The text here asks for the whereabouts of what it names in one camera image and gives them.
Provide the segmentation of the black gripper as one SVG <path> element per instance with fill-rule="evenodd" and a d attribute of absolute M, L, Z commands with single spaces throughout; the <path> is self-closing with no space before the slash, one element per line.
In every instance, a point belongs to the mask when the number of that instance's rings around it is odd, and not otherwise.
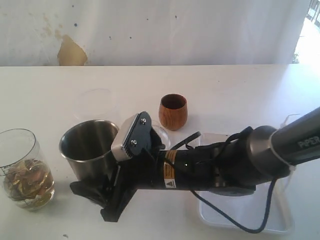
<path fill-rule="evenodd" d="M 149 132 L 151 147 L 138 156 L 116 164 L 111 180 L 101 182 L 75 181 L 70 183 L 74 195 L 103 207 L 104 221 L 118 222 L 122 212 L 138 189 L 152 189 L 158 181 L 157 154 L 164 149 L 160 136 L 152 128 Z"/>

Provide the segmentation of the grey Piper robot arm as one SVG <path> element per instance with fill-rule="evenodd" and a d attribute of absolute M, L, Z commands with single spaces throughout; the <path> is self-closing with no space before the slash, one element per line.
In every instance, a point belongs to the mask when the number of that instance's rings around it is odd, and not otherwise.
<path fill-rule="evenodd" d="M 75 195 L 101 206 L 107 222 L 117 222 L 139 189 L 209 191 L 223 196 L 246 196 L 257 185 L 287 177 L 297 165 L 320 157 L 320 111 L 315 109 L 276 129 L 247 127 L 225 141 L 190 146 L 199 132 L 166 149 L 143 111 L 128 118 L 117 133 L 107 158 L 110 173 L 96 182 L 72 182 Z"/>

